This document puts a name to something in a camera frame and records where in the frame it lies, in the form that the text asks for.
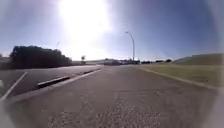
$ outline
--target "distant tree line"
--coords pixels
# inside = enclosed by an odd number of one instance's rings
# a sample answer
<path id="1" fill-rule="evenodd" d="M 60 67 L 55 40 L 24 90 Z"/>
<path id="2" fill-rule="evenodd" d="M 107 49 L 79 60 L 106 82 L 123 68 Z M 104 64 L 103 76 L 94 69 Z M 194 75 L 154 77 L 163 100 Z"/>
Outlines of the distant tree line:
<path id="1" fill-rule="evenodd" d="M 172 62 L 171 59 L 167 60 L 155 60 L 155 61 L 142 61 L 141 64 L 152 64 L 152 63 L 169 63 Z"/>
<path id="2" fill-rule="evenodd" d="M 61 51 L 37 46 L 15 46 L 10 58 L 12 68 L 54 68 L 72 64 Z"/>

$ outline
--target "street lamp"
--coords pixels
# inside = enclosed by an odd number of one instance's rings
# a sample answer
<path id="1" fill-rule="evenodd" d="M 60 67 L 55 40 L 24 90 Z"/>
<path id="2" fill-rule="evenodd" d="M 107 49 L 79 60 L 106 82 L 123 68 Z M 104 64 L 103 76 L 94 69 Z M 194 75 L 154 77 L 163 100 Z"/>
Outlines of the street lamp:
<path id="1" fill-rule="evenodd" d="M 134 61 L 135 60 L 135 41 L 132 34 L 129 31 L 126 31 L 125 33 L 129 34 L 132 39 L 132 43 L 133 43 L 133 59 L 132 60 Z"/>

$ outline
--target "white line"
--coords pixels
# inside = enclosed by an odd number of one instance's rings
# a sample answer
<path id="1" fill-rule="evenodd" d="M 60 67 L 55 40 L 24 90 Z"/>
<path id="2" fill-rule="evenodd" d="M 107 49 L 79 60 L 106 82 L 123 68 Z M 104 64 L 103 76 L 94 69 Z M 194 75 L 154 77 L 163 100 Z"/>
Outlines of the white line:
<path id="1" fill-rule="evenodd" d="M 12 90 L 18 85 L 18 83 L 25 77 L 27 72 L 24 72 L 22 76 L 7 90 L 7 92 L 1 97 L 0 101 L 5 100 L 8 95 L 12 92 Z"/>
<path id="2" fill-rule="evenodd" d="M 99 71 L 102 71 L 102 70 L 103 69 L 96 70 L 96 71 L 93 71 L 91 73 L 87 73 L 87 74 L 84 74 L 84 75 L 81 75 L 81 76 L 77 76 L 75 78 L 68 79 L 66 81 L 62 81 L 60 83 L 57 83 L 57 84 L 54 84 L 54 85 L 51 85 L 51 86 L 48 86 L 48 87 L 45 87 L 45 88 L 41 88 L 41 89 L 38 89 L 38 90 L 34 90 L 34 91 L 31 91 L 31 92 L 20 94 L 20 95 L 17 95 L 17 96 L 9 98 L 8 100 L 6 100 L 6 102 L 7 103 L 14 103 L 14 102 L 18 102 L 18 101 L 21 101 L 21 100 L 24 100 L 24 99 L 28 99 L 28 98 L 31 98 L 33 96 L 40 95 L 40 94 L 42 94 L 44 92 L 50 91 L 50 90 L 52 90 L 54 88 L 57 88 L 57 87 L 60 87 L 60 86 L 64 86 L 64 85 L 66 86 L 67 84 L 69 84 L 71 82 L 74 82 L 76 80 L 85 78 L 87 76 L 90 76 L 90 75 L 95 74 L 95 73 L 97 73 Z"/>

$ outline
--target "blue sky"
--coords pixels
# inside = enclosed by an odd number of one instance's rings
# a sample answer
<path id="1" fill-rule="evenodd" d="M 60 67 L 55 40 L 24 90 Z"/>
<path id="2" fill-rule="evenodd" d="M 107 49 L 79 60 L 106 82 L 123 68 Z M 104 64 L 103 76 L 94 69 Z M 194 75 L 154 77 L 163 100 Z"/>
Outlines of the blue sky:
<path id="1" fill-rule="evenodd" d="M 155 60 L 220 52 L 209 0 L 2 0 L 0 53 L 15 45 L 60 49 L 79 60 Z"/>

